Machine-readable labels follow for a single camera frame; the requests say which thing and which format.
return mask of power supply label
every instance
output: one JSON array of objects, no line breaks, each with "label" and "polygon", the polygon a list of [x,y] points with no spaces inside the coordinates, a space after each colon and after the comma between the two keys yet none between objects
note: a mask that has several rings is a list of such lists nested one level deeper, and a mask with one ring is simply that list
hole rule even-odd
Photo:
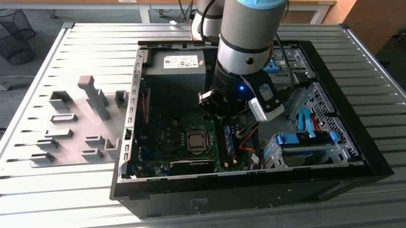
[{"label": "power supply label", "polygon": [[190,201],[190,209],[192,210],[203,210],[207,208],[208,198],[203,199],[192,199]]},{"label": "power supply label", "polygon": [[198,56],[166,56],[164,69],[198,68]]}]

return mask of motherboard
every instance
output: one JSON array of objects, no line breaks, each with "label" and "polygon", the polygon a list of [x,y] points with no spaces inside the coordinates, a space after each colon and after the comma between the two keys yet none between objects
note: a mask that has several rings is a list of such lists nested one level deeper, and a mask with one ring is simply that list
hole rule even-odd
[{"label": "motherboard", "polygon": [[[223,125],[204,113],[159,114],[148,124],[152,134],[140,136],[147,143],[140,147],[139,175],[159,177],[248,170],[250,155],[235,154],[240,141],[236,133],[244,125],[242,120],[243,117],[234,118]],[[224,150],[219,146],[222,137],[227,137]]]}]

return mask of barcode sticker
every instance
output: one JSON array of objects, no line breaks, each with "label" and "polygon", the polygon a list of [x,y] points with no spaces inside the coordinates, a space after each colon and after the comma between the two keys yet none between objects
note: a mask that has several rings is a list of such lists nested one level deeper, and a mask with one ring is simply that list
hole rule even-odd
[{"label": "barcode sticker", "polygon": [[251,156],[251,159],[252,161],[256,163],[256,165],[259,164],[259,158],[258,156],[252,153],[252,156]]},{"label": "barcode sticker", "polygon": [[138,0],[119,0],[120,3],[136,3]]}]

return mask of open computer tower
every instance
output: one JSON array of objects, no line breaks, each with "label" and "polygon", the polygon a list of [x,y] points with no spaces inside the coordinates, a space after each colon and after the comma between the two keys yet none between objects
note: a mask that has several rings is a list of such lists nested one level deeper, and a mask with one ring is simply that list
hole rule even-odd
[{"label": "open computer tower", "polygon": [[323,201],[393,174],[311,42],[282,45],[264,71],[283,91],[290,64],[295,90],[258,124],[250,111],[220,118],[199,106],[216,47],[139,43],[111,190],[138,217]]}]

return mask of gray carpet floor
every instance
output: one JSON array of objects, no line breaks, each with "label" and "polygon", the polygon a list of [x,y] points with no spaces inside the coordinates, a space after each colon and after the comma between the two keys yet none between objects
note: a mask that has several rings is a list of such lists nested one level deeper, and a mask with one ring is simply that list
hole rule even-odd
[{"label": "gray carpet floor", "polygon": [[[35,76],[52,46],[61,25],[65,22],[81,23],[140,23],[140,13],[135,9],[104,10],[104,9],[60,9],[56,10],[56,19],[51,19],[43,9],[24,10],[29,23],[37,35],[29,39],[29,45],[36,53],[36,58],[29,63],[13,66],[0,58],[0,77],[3,76]],[[164,13],[168,17],[176,18],[180,10]],[[152,23],[167,23],[168,18],[160,18],[155,10],[151,10]],[[387,71],[406,88],[406,44],[390,40],[377,55],[379,61],[389,61]],[[8,78],[11,90],[0,92],[0,128],[5,128],[13,117],[15,111],[24,98],[32,78]]]}]

